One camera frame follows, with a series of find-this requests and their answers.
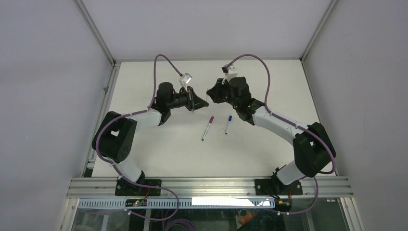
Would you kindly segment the white pen green end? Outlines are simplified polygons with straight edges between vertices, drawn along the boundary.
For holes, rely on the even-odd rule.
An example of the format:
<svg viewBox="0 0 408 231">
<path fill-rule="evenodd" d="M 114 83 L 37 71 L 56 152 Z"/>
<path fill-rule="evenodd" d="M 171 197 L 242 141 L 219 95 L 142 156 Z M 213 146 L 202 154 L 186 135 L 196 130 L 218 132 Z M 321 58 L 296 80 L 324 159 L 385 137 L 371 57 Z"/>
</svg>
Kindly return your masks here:
<svg viewBox="0 0 408 231">
<path fill-rule="evenodd" d="M 205 138 L 206 138 L 206 136 L 207 136 L 207 134 L 209 132 L 210 127 L 211 127 L 211 123 L 208 123 L 208 125 L 207 125 L 207 127 L 206 127 L 206 129 L 205 129 L 205 131 L 204 131 L 204 133 L 202 135 L 201 141 L 205 140 Z"/>
</svg>

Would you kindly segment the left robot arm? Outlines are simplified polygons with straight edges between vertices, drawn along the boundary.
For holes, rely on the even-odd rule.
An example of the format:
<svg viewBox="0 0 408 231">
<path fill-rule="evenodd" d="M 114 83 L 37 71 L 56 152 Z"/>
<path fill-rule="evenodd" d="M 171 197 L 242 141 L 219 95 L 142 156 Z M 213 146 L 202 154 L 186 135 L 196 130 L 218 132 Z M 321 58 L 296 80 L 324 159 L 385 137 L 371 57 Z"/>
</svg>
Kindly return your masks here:
<svg viewBox="0 0 408 231">
<path fill-rule="evenodd" d="M 172 109 L 184 107 L 192 112 L 208 105 L 191 86 L 176 92 L 171 83 L 163 82 L 159 84 L 149 109 L 126 115 L 108 112 L 92 140 L 92 149 L 102 161 L 117 170 L 132 195 L 140 195 L 145 189 L 145 175 L 129 157 L 135 133 L 164 124 Z"/>
</svg>

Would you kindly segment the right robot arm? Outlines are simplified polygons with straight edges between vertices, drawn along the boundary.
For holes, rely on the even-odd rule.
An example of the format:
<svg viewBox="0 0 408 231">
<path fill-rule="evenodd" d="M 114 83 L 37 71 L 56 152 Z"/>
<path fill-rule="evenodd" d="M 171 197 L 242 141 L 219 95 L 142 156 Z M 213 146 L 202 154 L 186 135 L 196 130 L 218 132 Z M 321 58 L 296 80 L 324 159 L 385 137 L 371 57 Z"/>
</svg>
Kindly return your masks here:
<svg viewBox="0 0 408 231">
<path fill-rule="evenodd" d="M 291 183 L 316 176 L 329 163 L 335 167 L 336 153 L 322 124 L 293 122 L 269 111 L 264 102 L 252 97 L 244 77 L 229 81 L 219 78 L 206 94 L 214 103 L 230 104 L 241 120 L 271 131 L 292 145 L 294 160 L 278 168 L 271 177 L 274 193 L 285 194 Z"/>
</svg>

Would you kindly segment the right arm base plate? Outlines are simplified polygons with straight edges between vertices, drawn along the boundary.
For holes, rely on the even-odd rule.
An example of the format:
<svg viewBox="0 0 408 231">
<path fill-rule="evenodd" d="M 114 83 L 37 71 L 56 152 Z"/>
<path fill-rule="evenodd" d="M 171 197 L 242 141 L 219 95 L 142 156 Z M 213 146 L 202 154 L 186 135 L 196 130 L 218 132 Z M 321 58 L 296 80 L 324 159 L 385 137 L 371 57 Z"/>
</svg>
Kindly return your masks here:
<svg viewBox="0 0 408 231">
<path fill-rule="evenodd" d="M 302 185 L 299 180 L 296 180 L 289 185 L 284 185 L 278 179 L 255 179 L 254 184 L 255 194 L 259 196 L 303 195 Z"/>
</svg>

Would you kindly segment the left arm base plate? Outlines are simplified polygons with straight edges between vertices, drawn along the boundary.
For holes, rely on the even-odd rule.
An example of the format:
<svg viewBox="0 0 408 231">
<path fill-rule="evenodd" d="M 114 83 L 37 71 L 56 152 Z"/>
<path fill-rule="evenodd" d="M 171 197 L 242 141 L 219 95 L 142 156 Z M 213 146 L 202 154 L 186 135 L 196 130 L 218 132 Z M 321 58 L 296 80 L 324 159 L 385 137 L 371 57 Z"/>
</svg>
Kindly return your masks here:
<svg viewBox="0 0 408 231">
<path fill-rule="evenodd" d="M 161 189 L 146 188 L 131 184 L 124 179 L 116 181 L 115 196 L 160 196 Z"/>
</svg>

